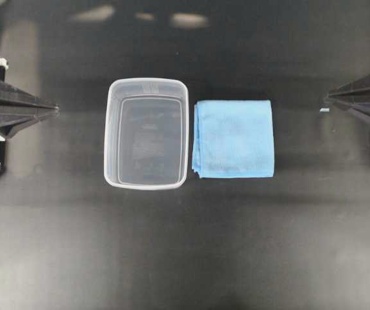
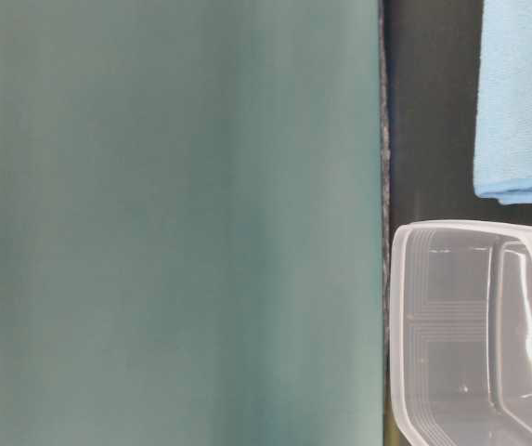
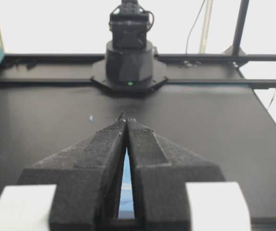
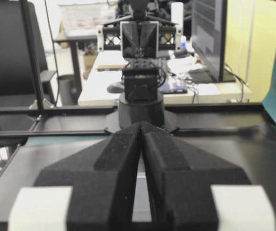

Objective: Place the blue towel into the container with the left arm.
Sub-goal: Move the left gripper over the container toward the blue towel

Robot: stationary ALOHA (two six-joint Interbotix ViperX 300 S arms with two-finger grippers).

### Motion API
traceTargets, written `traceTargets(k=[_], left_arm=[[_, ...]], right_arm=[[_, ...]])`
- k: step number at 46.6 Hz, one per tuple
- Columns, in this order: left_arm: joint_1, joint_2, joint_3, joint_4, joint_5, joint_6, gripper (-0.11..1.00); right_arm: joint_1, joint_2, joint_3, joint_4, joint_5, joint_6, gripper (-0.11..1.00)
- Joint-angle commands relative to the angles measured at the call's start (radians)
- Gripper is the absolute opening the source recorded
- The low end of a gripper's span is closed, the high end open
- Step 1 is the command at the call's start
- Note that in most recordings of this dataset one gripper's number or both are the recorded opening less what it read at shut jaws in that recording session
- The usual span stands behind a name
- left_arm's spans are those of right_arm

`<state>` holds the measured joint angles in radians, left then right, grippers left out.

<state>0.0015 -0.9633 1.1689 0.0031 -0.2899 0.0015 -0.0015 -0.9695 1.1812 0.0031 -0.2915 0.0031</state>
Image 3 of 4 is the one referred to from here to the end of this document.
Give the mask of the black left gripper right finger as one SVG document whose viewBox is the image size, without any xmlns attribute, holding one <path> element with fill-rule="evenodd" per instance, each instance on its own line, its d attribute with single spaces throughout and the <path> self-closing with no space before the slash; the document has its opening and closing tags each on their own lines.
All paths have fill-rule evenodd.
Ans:
<svg viewBox="0 0 276 231">
<path fill-rule="evenodd" d="M 188 231 L 187 182 L 222 182 L 218 164 L 127 120 L 135 217 L 146 231 Z"/>
</svg>

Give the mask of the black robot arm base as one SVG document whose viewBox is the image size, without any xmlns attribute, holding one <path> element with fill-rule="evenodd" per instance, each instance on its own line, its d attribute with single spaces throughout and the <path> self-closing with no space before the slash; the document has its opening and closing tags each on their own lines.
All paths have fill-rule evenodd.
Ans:
<svg viewBox="0 0 276 231">
<path fill-rule="evenodd" d="M 152 12 L 136 0 L 123 0 L 110 14 L 112 40 L 105 58 L 92 65 L 92 82 L 115 92 L 150 92 L 167 80 L 167 66 L 154 55 L 147 40 L 153 26 Z"/>
</svg>

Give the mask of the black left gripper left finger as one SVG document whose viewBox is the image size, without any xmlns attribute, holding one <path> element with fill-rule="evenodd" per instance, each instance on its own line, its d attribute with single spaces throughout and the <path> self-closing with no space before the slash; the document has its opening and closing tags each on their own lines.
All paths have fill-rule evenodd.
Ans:
<svg viewBox="0 0 276 231">
<path fill-rule="evenodd" d="M 118 217 L 126 152 L 124 114 L 118 120 L 23 169 L 18 185 L 56 185 L 52 231 L 93 231 Z"/>
</svg>

